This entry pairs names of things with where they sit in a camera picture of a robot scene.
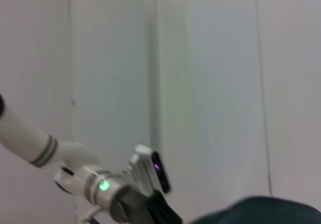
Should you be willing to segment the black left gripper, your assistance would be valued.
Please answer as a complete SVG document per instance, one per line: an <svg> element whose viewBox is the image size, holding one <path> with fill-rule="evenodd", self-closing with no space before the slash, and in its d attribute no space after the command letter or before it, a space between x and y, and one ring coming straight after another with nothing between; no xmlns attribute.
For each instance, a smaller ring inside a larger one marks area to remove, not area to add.
<svg viewBox="0 0 321 224"><path fill-rule="evenodd" d="M117 223L183 223L160 191L154 190L150 196L145 196L133 188L129 188L113 202L112 219Z"/></svg>

